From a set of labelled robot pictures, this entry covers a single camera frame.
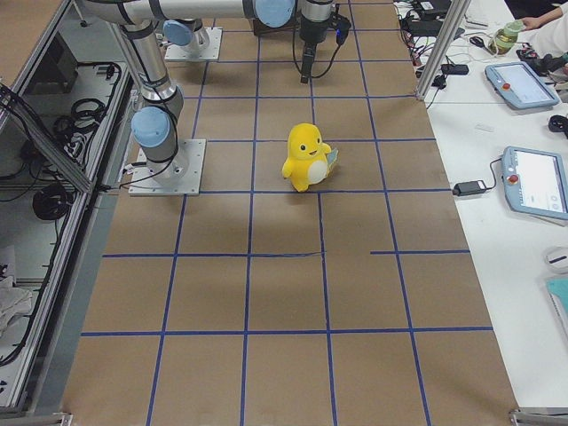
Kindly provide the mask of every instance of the white cloth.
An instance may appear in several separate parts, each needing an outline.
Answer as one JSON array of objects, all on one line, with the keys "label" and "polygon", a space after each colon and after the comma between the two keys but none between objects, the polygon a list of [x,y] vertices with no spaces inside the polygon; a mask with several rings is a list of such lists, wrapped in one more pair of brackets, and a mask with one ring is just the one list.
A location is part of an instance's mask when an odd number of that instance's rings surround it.
[{"label": "white cloth", "polygon": [[[0,282],[3,287],[11,277]],[[23,288],[0,288],[0,335],[21,315],[32,312],[32,292]]]},{"label": "white cloth", "polygon": [[568,52],[568,3],[560,6],[563,16],[541,28],[526,32],[526,41],[542,58],[547,53],[561,56]]}]

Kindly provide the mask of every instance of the power adapter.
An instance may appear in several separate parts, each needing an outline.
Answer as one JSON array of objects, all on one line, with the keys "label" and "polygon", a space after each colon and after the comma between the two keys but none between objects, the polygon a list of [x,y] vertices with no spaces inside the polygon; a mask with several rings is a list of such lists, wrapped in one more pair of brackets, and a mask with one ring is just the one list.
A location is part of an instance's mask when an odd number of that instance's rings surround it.
[{"label": "power adapter", "polygon": [[446,76],[443,74],[436,75],[434,81],[432,82],[433,87],[438,87],[439,89],[446,88]]},{"label": "power adapter", "polygon": [[442,64],[440,66],[445,75],[467,75],[469,67],[464,64]]},{"label": "power adapter", "polygon": [[460,182],[455,184],[452,194],[458,197],[467,195],[476,195],[478,193],[486,193],[489,190],[483,180],[471,180],[469,182]]}]

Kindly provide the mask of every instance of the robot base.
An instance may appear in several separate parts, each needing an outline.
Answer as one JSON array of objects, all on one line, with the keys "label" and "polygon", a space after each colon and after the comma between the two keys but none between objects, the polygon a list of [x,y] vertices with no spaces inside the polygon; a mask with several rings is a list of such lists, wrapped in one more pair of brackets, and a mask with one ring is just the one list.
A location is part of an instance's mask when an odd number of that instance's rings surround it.
[{"label": "robot base", "polygon": [[185,51],[181,47],[172,44],[168,46],[166,50],[166,56],[164,57],[168,62],[202,62],[204,60],[217,60],[219,59],[219,52],[221,50],[221,35],[223,34],[223,29],[205,28],[209,34],[209,46],[202,51],[189,52]]},{"label": "robot base", "polygon": [[[172,181],[169,185],[163,185],[149,178],[142,182],[132,184],[128,192],[132,196],[152,195],[199,195],[201,185],[201,173],[205,158],[205,139],[183,139],[179,141],[179,154],[185,155],[189,160],[189,169],[180,179]],[[137,162],[145,162],[146,156],[140,149]],[[150,176],[150,170],[141,167],[134,170],[132,180],[144,179]]]}]

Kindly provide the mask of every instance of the stuffed duck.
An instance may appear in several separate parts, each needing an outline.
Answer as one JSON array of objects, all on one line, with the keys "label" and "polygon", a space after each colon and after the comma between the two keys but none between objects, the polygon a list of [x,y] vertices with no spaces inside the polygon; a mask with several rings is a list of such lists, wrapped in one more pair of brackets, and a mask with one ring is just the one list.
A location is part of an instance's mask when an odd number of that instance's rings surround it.
[{"label": "stuffed duck", "polygon": [[336,160],[337,150],[323,142],[320,130],[303,122],[290,131],[288,158],[282,166],[282,176],[289,178],[292,186],[302,193],[310,185],[325,179]]}]

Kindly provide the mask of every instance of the brown cardboard floor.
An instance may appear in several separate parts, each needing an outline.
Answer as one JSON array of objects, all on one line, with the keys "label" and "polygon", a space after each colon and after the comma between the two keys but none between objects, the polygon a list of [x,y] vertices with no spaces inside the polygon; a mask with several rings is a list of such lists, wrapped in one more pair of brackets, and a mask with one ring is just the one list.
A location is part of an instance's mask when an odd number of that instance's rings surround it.
[{"label": "brown cardboard floor", "polygon": [[[350,0],[325,77],[291,34],[217,20],[221,57],[171,66],[198,197],[119,197],[64,398],[76,424],[507,425],[515,406],[392,4]],[[335,44],[318,51],[317,73]],[[339,165],[280,176],[294,124]]]}]

